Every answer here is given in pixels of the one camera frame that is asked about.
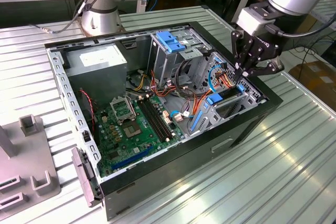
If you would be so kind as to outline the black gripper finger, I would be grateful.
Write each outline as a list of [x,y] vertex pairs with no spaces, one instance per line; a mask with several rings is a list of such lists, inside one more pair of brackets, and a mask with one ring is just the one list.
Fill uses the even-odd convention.
[[246,69],[245,64],[250,50],[250,36],[243,30],[234,30],[231,33],[231,39],[235,67],[234,81],[238,81]]
[[279,73],[285,69],[284,64],[278,59],[267,62],[264,66],[254,65],[243,71],[243,77],[266,76]]

